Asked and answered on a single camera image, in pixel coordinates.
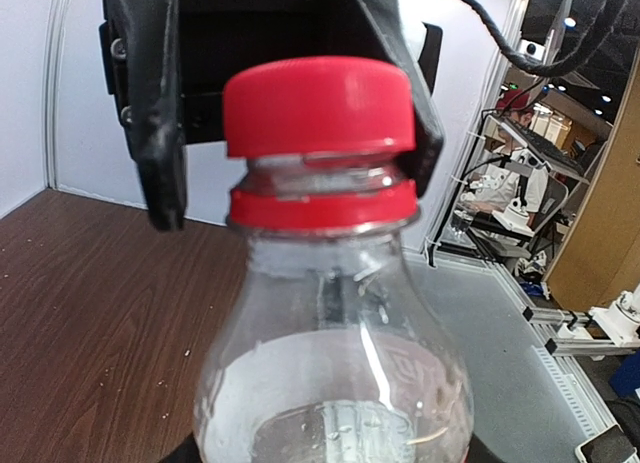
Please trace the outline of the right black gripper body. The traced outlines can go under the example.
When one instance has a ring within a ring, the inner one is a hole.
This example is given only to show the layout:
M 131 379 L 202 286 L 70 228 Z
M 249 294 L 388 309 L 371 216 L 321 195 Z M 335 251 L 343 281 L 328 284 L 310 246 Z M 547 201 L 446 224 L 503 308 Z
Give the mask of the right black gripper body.
M 407 13 L 398 1 L 404 36 Z M 243 70 L 325 55 L 382 61 L 369 49 L 372 38 L 356 0 L 179 0 L 179 11 L 186 143 L 221 138 L 222 90 Z

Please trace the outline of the red cola bottle cap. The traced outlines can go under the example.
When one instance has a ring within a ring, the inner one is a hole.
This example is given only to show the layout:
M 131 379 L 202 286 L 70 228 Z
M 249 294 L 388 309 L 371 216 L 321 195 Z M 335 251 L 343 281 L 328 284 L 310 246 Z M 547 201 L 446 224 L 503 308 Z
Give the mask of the red cola bottle cap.
M 259 65 L 228 81 L 222 109 L 231 158 L 415 148 L 409 79 L 378 60 L 321 56 Z

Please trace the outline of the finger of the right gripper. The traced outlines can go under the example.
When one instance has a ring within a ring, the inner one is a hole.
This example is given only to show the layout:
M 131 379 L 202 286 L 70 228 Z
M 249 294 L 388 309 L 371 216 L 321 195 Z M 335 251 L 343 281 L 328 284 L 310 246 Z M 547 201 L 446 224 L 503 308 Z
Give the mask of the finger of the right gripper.
M 179 0 L 102 0 L 102 55 L 148 216 L 159 231 L 183 228 L 186 144 Z
M 399 164 L 416 184 L 416 195 L 426 193 L 444 145 L 444 128 L 422 69 L 411 55 L 401 30 L 398 0 L 356 0 L 367 21 L 372 41 L 369 49 L 382 61 L 408 77 L 415 120 L 415 148 L 403 153 Z

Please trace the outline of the small cola bottle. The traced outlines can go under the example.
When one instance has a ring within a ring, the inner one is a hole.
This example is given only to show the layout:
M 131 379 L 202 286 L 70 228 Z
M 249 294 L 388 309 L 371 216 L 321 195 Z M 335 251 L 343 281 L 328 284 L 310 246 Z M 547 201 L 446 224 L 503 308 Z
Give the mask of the small cola bottle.
M 194 403 L 205 462 L 462 462 L 463 358 L 416 291 L 414 184 L 383 157 L 262 157 L 232 190 L 249 247 Z

